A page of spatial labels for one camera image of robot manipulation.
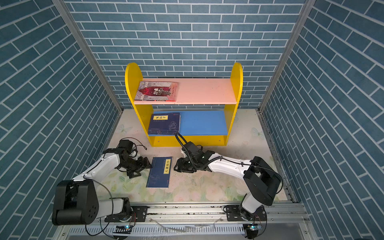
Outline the blue book underneath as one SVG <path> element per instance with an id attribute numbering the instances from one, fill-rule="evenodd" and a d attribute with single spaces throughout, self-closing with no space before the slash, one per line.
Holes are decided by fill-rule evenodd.
<path id="1" fill-rule="evenodd" d="M 180 131 L 180 113 L 152 114 L 148 134 L 149 135 L 174 135 Z"/>

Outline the illustrated red grey book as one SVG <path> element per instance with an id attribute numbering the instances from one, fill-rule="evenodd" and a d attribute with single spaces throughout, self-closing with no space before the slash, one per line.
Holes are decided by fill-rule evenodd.
<path id="1" fill-rule="evenodd" d="M 135 101 L 175 102 L 179 84 L 177 82 L 141 81 Z"/>

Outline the blue book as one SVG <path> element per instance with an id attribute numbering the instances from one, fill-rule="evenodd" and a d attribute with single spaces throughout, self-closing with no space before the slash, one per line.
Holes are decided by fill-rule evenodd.
<path id="1" fill-rule="evenodd" d="M 147 188 L 168 188 L 173 157 L 154 157 Z"/>

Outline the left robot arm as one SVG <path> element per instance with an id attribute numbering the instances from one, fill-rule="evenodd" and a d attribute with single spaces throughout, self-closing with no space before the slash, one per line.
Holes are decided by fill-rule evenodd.
<path id="1" fill-rule="evenodd" d="M 84 172 L 57 185 L 53 224 L 88 225 L 103 218 L 110 222 L 131 221 L 134 210 L 129 198 L 110 197 L 108 200 L 99 200 L 96 187 L 101 185 L 112 170 L 126 173 L 132 179 L 141 176 L 141 171 L 151 168 L 149 159 L 138 153 L 132 141 L 120 140 L 116 148 L 104 150 L 99 160 Z"/>

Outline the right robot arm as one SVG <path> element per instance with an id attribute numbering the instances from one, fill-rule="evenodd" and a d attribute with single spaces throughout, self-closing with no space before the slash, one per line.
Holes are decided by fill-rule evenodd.
<path id="1" fill-rule="evenodd" d="M 183 158 L 179 158 L 174 170 L 179 173 L 207 171 L 223 173 L 243 180 L 248 187 L 247 193 L 238 207 L 237 214 L 246 221 L 263 217 L 257 213 L 262 206 L 271 206 L 276 194 L 283 186 L 282 177 L 262 158 L 239 160 L 222 156 L 213 151 L 203 151 L 191 142 L 182 145 Z"/>

